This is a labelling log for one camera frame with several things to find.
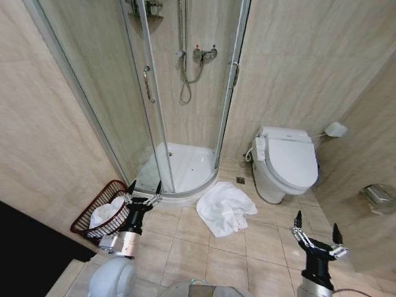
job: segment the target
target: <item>toilet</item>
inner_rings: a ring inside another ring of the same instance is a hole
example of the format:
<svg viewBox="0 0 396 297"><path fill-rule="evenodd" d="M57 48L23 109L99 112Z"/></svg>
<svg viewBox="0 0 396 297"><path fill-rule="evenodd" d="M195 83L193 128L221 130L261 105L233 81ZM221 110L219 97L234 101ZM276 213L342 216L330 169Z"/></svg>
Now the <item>toilet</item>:
<svg viewBox="0 0 396 297"><path fill-rule="evenodd" d="M265 201L305 193L317 179L314 145L304 130L261 127L252 143L253 175Z"/></svg>

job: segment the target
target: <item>robotic hand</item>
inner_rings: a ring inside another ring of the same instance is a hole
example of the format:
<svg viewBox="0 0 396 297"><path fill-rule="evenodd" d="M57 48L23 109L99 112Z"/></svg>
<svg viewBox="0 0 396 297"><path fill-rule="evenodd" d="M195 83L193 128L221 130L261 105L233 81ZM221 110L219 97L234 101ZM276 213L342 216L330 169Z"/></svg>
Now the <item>robotic hand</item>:
<svg viewBox="0 0 396 297"><path fill-rule="evenodd" d="M298 287L297 297L331 297L334 287L330 281L329 261L344 256L348 253L348 249L342 245L342 235L337 224L333 227L334 244L331 246L308 238L301 230L302 224L301 211L299 211L291 233L306 253L306 268L301 272L303 282Z"/></svg>
<svg viewBox="0 0 396 297"><path fill-rule="evenodd" d="M106 261L93 274L89 284L88 297L127 297L136 279L134 258L137 254L139 237L142 234L144 214L161 200L161 181L155 195L148 199L133 197L136 181L128 188L125 201L129 214L117 235L102 237L99 248L115 257Z"/></svg>

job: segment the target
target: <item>shower hose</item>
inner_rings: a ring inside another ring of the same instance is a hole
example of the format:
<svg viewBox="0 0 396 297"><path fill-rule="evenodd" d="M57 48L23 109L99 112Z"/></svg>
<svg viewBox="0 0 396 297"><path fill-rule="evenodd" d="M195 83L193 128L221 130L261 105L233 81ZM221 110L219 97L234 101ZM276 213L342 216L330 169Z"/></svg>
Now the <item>shower hose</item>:
<svg viewBox="0 0 396 297"><path fill-rule="evenodd" d="M183 54L183 67L182 67L183 71L183 85L181 86L181 91L180 91L180 102L185 105L188 104L191 101L191 87L190 84L193 84L194 82L197 82L200 78L200 75L202 74L202 71L204 70L204 55L202 55L200 61L199 61L199 72L198 75L195 79L189 80L187 78L187 54L184 53ZM188 90L188 94L189 94L189 98L187 101L184 101L183 99L183 91L184 91L184 87L187 88Z"/></svg>

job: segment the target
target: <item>shower soap rack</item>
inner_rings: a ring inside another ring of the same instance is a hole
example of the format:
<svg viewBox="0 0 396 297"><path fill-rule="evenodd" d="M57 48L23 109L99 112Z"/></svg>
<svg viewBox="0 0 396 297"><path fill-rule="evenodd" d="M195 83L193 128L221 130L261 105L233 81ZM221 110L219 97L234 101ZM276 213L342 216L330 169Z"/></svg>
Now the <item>shower soap rack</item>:
<svg viewBox="0 0 396 297"><path fill-rule="evenodd" d="M132 7L131 14L140 17L139 14L139 7L137 5L136 0L126 0L127 3L129 3ZM156 0L145 0L144 1L144 6L146 9L146 16L147 17L160 17L163 18L163 16L160 14L162 10L163 4L161 2L158 2Z"/></svg>

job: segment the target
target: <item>wicker basket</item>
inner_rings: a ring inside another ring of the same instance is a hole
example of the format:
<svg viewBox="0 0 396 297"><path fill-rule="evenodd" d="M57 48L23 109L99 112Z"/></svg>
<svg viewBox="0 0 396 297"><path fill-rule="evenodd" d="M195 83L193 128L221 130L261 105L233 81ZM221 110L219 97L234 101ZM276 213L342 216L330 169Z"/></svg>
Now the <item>wicker basket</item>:
<svg viewBox="0 0 396 297"><path fill-rule="evenodd" d="M95 209L106 203L111 203L114 198L122 196L126 193L127 186L122 181L110 181L96 198L88 205L88 207L79 215L73 222L70 230L87 238L94 244L98 244L103 235L108 235L116 232L119 227L123 225L128 216L129 209L125 202L121 208L106 222L95 227L89 228L91 215Z"/></svg>

